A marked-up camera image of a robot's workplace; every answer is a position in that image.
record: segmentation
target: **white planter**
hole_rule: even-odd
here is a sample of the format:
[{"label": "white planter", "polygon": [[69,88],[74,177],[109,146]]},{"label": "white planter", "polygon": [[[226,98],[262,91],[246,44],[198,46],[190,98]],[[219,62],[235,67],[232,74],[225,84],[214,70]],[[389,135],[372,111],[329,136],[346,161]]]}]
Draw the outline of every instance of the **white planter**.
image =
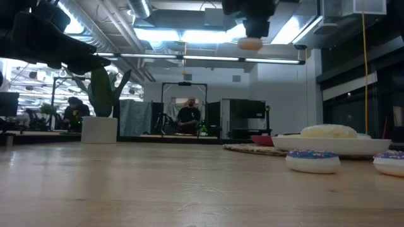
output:
[{"label": "white planter", "polygon": [[84,117],[81,142],[88,144],[116,143],[118,119],[108,117]]}]

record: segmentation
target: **desk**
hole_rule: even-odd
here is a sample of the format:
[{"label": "desk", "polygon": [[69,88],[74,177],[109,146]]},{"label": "desk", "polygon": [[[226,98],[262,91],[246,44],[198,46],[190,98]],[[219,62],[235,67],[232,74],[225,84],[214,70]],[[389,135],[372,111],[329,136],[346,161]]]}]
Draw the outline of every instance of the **desk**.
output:
[{"label": "desk", "polygon": [[140,135],[140,137],[149,137],[149,138],[179,138],[179,139],[217,139],[216,136],[180,136],[180,135]]},{"label": "desk", "polygon": [[402,226],[404,179],[337,175],[216,145],[80,143],[0,152],[0,226]]}]

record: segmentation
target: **sprinkles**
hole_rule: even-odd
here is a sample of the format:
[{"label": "sprinkles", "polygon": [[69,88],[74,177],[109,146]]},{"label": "sprinkles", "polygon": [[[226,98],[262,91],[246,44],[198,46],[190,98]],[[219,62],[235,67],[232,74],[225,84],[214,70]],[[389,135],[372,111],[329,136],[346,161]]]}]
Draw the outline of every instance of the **sprinkles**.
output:
[{"label": "sprinkles", "polygon": [[404,152],[388,150],[386,152],[382,152],[375,155],[373,158],[389,158],[394,160],[404,160]]},{"label": "sprinkles", "polygon": [[324,159],[338,157],[337,154],[331,151],[316,151],[311,149],[296,149],[289,151],[287,156],[292,158],[307,158],[307,159]]}]

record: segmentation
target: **yellow cable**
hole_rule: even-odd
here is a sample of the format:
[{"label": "yellow cable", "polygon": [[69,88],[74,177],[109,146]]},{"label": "yellow cable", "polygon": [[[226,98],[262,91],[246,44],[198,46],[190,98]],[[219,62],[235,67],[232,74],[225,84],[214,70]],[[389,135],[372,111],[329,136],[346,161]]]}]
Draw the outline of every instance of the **yellow cable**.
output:
[{"label": "yellow cable", "polygon": [[307,66],[307,48],[306,48],[306,115],[307,115],[307,126],[309,126],[309,80],[308,75],[309,70]]},{"label": "yellow cable", "polygon": [[[187,54],[187,43],[185,42],[185,44],[184,44],[184,55],[186,55],[186,54]],[[184,60],[184,72],[182,72],[182,75],[187,74],[187,72],[185,71],[186,64],[187,64],[187,60]]]},{"label": "yellow cable", "polygon": [[364,56],[365,56],[365,77],[366,77],[366,84],[365,84],[365,128],[366,128],[366,134],[368,132],[368,125],[367,125],[367,119],[368,119],[368,111],[367,111],[367,102],[368,102],[368,97],[367,97],[367,77],[369,75],[368,68],[367,68],[367,50],[366,50],[366,25],[365,25],[365,1],[362,0],[362,29],[363,29],[363,34],[364,34]]}]

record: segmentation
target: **white plate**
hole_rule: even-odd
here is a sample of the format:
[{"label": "white plate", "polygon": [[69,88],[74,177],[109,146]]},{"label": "white plate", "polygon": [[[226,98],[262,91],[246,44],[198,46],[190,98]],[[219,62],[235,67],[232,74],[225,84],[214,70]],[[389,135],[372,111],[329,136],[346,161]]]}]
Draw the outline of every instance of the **white plate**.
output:
[{"label": "white plate", "polygon": [[389,149],[389,139],[331,139],[272,137],[276,148],[282,150],[316,149],[338,155],[375,155]]}]

